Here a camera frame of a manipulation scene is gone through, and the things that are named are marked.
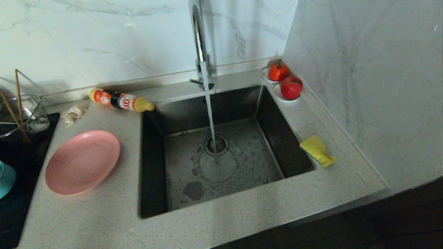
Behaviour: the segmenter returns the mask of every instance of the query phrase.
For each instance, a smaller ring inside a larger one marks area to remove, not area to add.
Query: bottle
[[[143,97],[111,90],[94,88],[89,92],[89,98],[96,103],[111,105],[116,108],[136,111],[138,113],[154,110],[154,104],[148,102]]]

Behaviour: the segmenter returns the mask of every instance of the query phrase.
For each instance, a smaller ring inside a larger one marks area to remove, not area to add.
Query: drain
[[[211,156],[219,156],[223,155],[228,151],[229,142],[222,135],[215,135],[215,143],[212,142],[212,136],[206,138],[205,143],[203,145],[206,153]]]

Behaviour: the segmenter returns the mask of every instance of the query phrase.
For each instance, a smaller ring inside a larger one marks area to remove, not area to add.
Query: speckled countertop
[[[211,92],[273,85],[261,71],[214,78]],[[154,103],[203,96],[182,82],[132,92]],[[293,103],[276,101],[299,140],[318,135],[337,161],[315,170],[148,219],[138,216],[142,116],[92,103],[71,128],[58,123],[34,192],[19,248],[211,248],[363,198],[386,188],[323,106],[305,88]],[[62,112],[74,102],[48,107]],[[97,188],[76,196],[51,192],[44,172],[54,152],[90,130],[113,133],[120,161]]]

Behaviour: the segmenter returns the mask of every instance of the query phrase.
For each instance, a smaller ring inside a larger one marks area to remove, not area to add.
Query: white saucer
[[[263,76],[263,78],[267,81],[267,82],[271,82],[271,83],[279,83],[279,82],[281,82],[281,81],[273,81],[273,80],[270,80],[269,79],[269,67],[268,68],[265,68],[264,70],[263,70],[263,72],[261,72],[261,76]]]
[[[287,99],[287,98],[285,98],[283,96],[283,94],[281,94],[280,84],[278,84],[278,85],[276,85],[274,87],[274,94],[278,97],[278,99],[280,101],[285,102],[285,103],[292,103],[292,102],[294,102],[294,101],[296,101],[296,100],[298,100],[300,98],[300,96],[298,98],[296,98],[296,99]]]

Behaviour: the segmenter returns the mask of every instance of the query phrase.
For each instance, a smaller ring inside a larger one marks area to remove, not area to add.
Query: yellow sponge
[[[335,162],[335,157],[326,153],[325,145],[318,136],[312,136],[300,144],[306,153],[316,159],[323,167],[328,167],[331,163]]]

